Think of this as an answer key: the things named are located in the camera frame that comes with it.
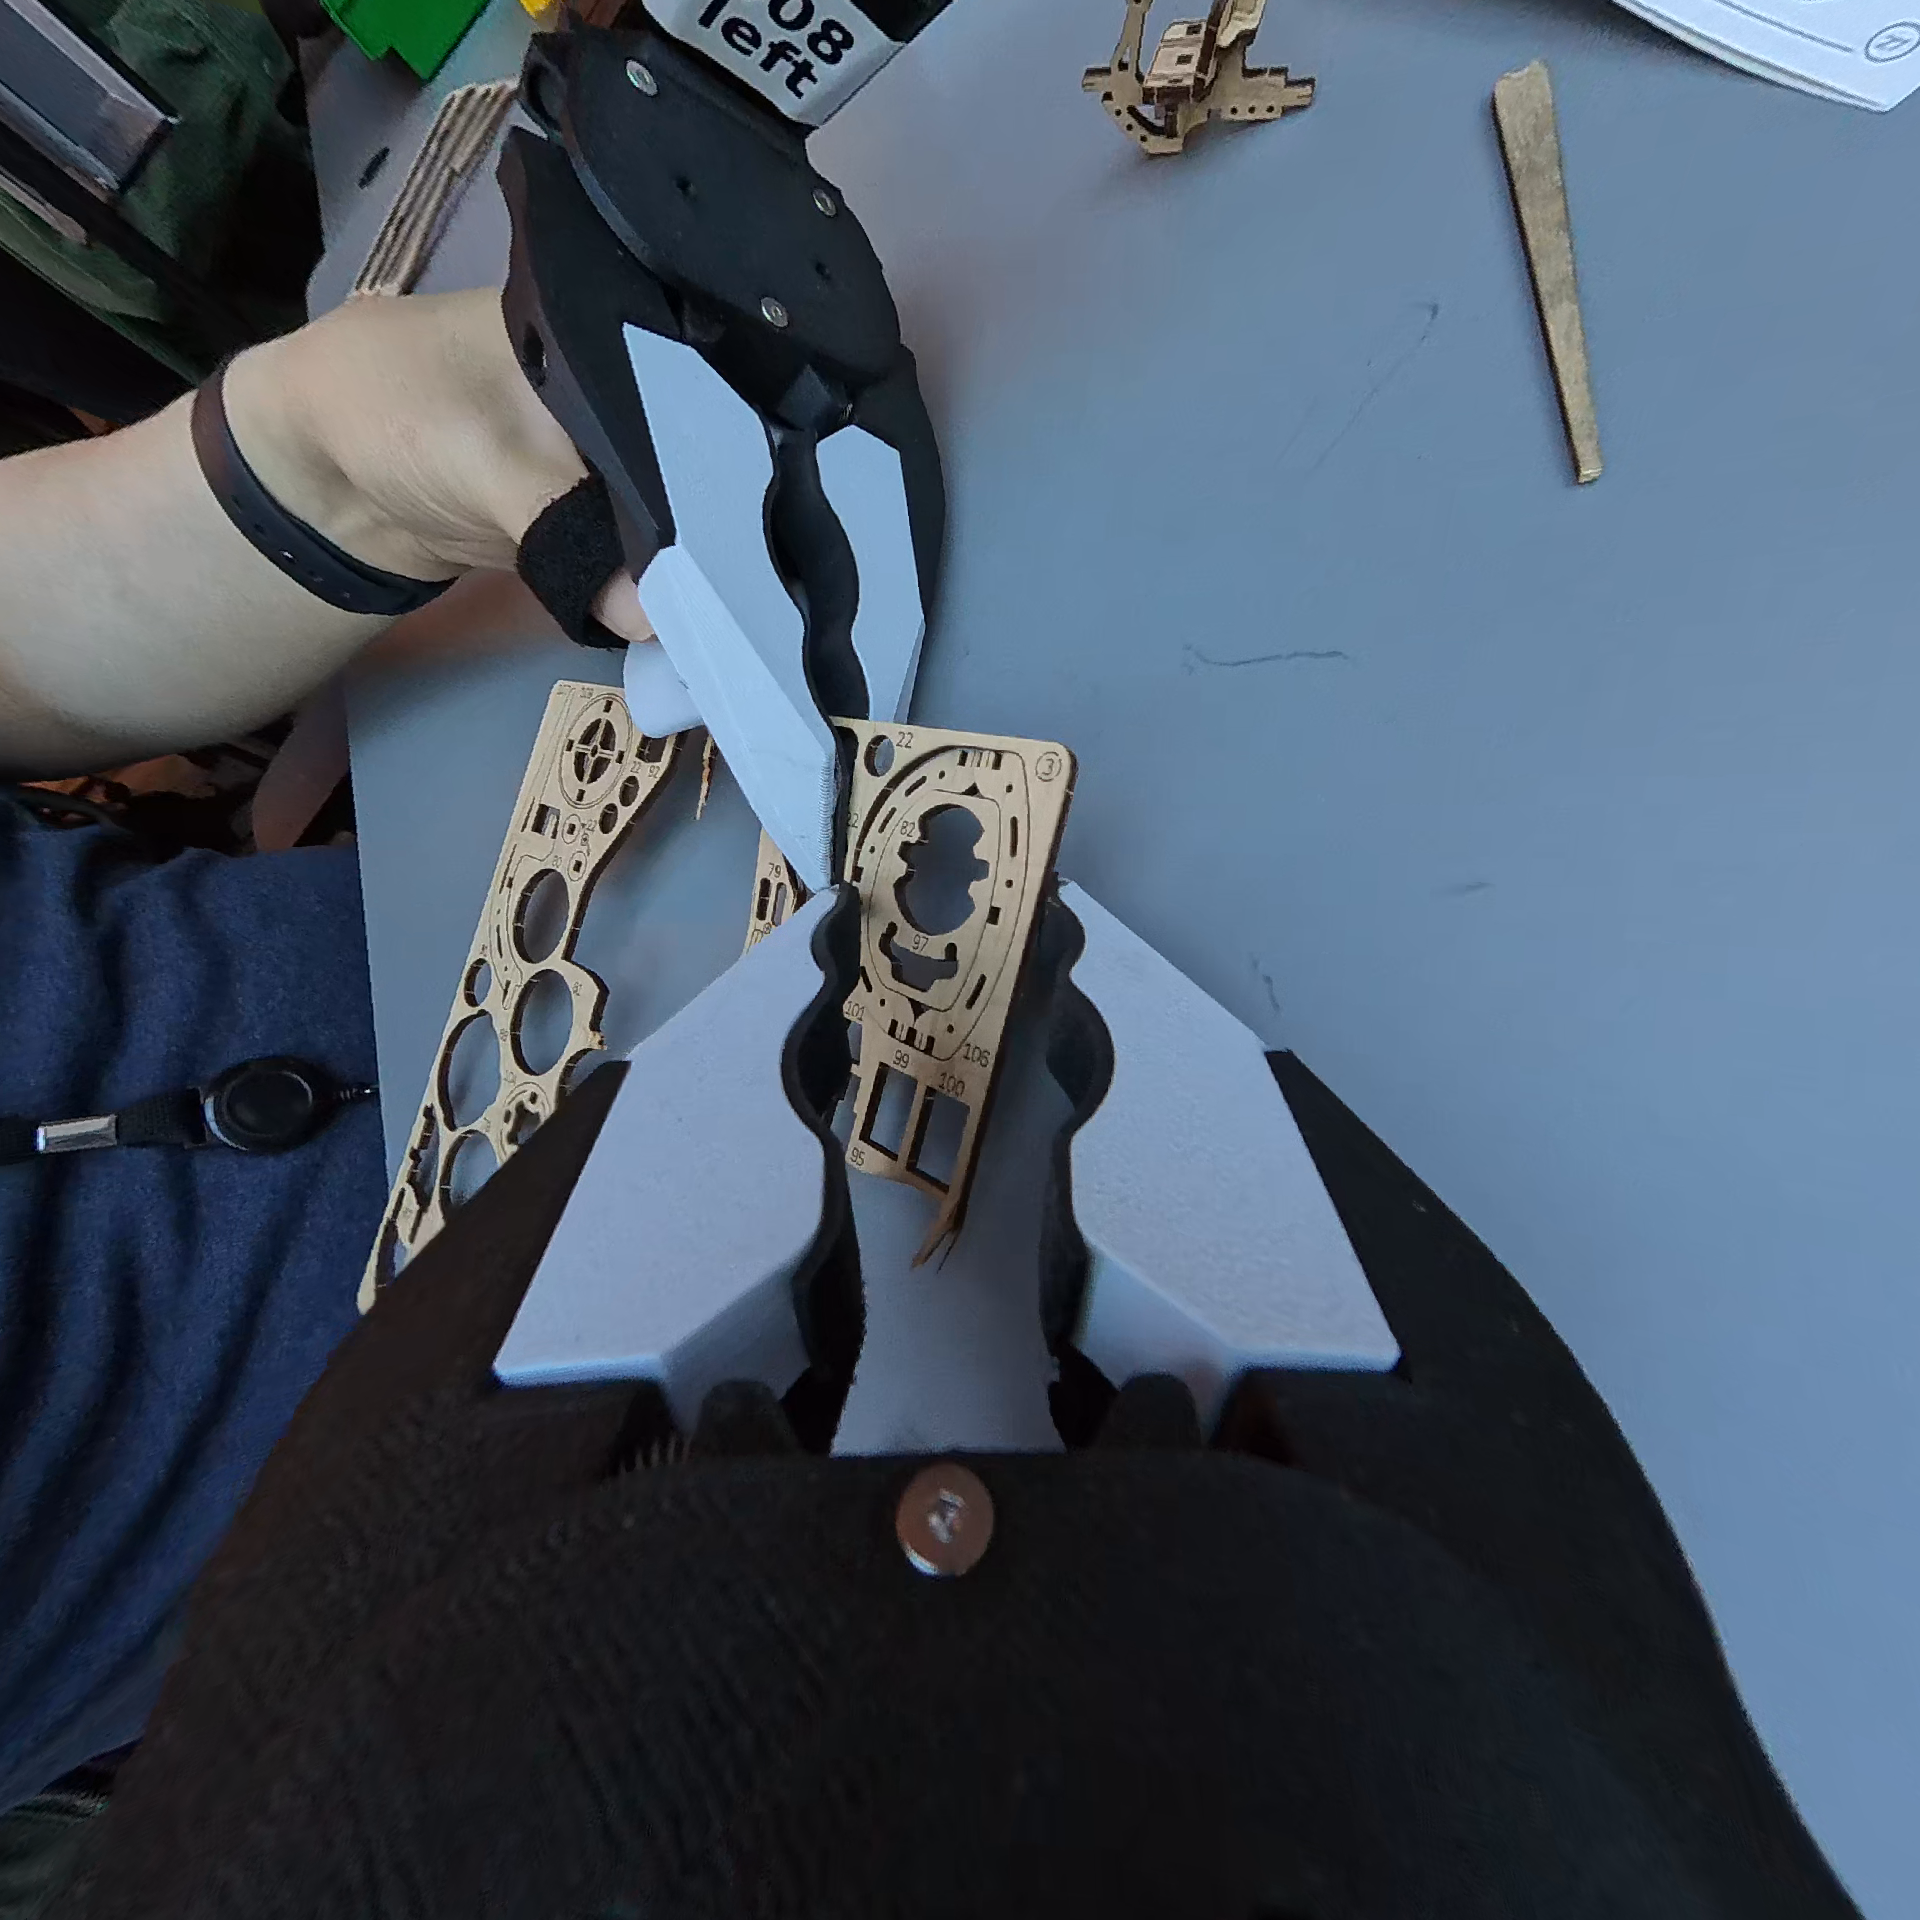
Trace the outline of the wooden model assembly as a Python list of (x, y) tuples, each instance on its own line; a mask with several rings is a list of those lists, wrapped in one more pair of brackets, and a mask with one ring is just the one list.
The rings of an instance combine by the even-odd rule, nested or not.
[(1144, 153), (1180, 153), (1211, 122), (1256, 126), (1312, 105), (1312, 77), (1247, 62), (1264, 1), (1212, 1), (1206, 16), (1174, 20), (1144, 57), (1151, 7), (1129, 1), (1112, 60), (1082, 75), (1082, 89)]

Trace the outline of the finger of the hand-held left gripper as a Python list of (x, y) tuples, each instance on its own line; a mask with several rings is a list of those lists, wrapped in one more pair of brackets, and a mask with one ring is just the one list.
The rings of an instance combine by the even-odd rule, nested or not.
[(805, 614), (764, 522), (760, 411), (690, 345), (625, 327), (675, 539), (636, 579), (667, 660), (767, 831), (813, 891), (839, 872), (839, 756), (805, 670)]
[(860, 425), (818, 443), (825, 493), (853, 548), (859, 598), (853, 648), (868, 717), (901, 722), (919, 676), (924, 599), (901, 454)]

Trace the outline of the dark green cloth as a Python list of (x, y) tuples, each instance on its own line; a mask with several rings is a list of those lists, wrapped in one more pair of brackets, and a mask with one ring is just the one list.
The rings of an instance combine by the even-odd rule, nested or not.
[[(243, 323), (243, 341), (302, 323), (324, 231), (298, 64), (271, 21), (204, 1), (54, 10), (174, 115), (121, 203), (132, 227)], [(223, 354), (174, 294), (104, 246), (60, 236), (15, 195), (3, 236), (9, 256), (171, 371), (203, 375)]]

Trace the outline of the person's left hand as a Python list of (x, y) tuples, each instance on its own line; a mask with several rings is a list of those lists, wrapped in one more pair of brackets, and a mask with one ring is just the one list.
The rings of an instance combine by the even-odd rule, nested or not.
[(347, 299), (236, 355), (223, 404), (284, 510), (413, 579), (513, 565), (527, 528), (586, 477), (495, 288)]

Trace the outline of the green plastic bin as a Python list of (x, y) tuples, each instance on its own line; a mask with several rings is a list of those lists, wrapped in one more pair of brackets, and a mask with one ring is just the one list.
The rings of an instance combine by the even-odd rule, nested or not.
[(489, 7), (484, 0), (324, 0), (321, 7), (374, 62), (433, 81)]

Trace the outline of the slotted wooden sheet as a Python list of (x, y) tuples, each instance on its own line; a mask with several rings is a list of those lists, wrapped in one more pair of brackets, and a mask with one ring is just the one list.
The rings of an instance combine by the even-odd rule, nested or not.
[(406, 296), (495, 149), (516, 103), (516, 80), (458, 86), (445, 96), (351, 283), (352, 298)]

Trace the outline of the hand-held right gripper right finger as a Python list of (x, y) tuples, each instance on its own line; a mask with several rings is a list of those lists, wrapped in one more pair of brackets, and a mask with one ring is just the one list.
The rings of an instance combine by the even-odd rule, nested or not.
[(1260, 1370), (1384, 1374), (1380, 1301), (1260, 1038), (1066, 882), (1043, 919), (1047, 1066), (1068, 1097), (1043, 1207), (1049, 1390), (1070, 1447), (1129, 1380), (1212, 1429)]

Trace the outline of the person's left forearm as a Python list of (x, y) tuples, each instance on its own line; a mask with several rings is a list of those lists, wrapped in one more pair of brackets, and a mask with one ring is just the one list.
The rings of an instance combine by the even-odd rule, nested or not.
[(85, 776), (298, 707), (387, 624), (321, 601), (209, 490), (191, 398), (3, 462), (3, 771)]

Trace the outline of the black wrist watch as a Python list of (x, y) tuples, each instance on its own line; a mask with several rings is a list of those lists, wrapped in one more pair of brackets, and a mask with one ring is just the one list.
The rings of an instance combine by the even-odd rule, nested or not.
[(372, 565), (286, 508), (234, 439), (227, 373), (223, 360), (195, 392), (191, 434), (213, 499), (254, 550), (324, 606), (358, 616), (403, 617), (455, 586)]

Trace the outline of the instruction booklet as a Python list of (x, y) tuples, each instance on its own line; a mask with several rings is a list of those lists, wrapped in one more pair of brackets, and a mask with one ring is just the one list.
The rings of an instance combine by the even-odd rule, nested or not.
[(1620, 1), (1732, 67), (1887, 111), (1918, 88), (1916, 1)]

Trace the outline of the grey framed display panel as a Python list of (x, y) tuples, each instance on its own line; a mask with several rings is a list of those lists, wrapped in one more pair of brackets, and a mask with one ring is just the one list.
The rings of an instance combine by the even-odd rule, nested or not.
[(50, 3), (3, 3), (3, 119), (102, 201), (119, 201), (179, 114)]

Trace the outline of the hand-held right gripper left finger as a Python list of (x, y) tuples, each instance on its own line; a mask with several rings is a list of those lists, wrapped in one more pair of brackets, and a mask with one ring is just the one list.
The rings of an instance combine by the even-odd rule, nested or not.
[(649, 1380), (688, 1429), (757, 1380), (833, 1447), (866, 1328), (833, 1132), (859, 937), (856, 889), (829, 888), (636, 1045), (497, 1352), (505, 1385)]

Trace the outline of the laser-cut wooden parts sheet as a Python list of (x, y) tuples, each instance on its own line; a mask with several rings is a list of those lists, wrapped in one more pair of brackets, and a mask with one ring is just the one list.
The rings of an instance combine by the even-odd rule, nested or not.
[[(836, 725), (856, 750), (842, 873), (860, 901), (844, 1158), (935, 1202), (923, 1266), (946, 1259), (964, 1227), (1076, 758), (997, 732)], [(510, 1159), (606, 1049), (609, 985), (575, 951), (612, 855), (680, 758), (683, 738), (645, 734), (612, 685), (552, 685), (356, 1287), (361, 1311), (445, 1230), (468, 1154)]]

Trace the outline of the tapered wooden stick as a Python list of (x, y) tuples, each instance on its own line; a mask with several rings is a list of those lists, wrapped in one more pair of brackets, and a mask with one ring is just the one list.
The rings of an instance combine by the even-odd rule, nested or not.
[(1502, 74), (1495, 86), (1492, 109), (1574, 476), (1578, 484), (1591, 484), (1602, 476), (1605, 456), (1578, 298), (1565, 152), (1547, 60), (1531, 60)]

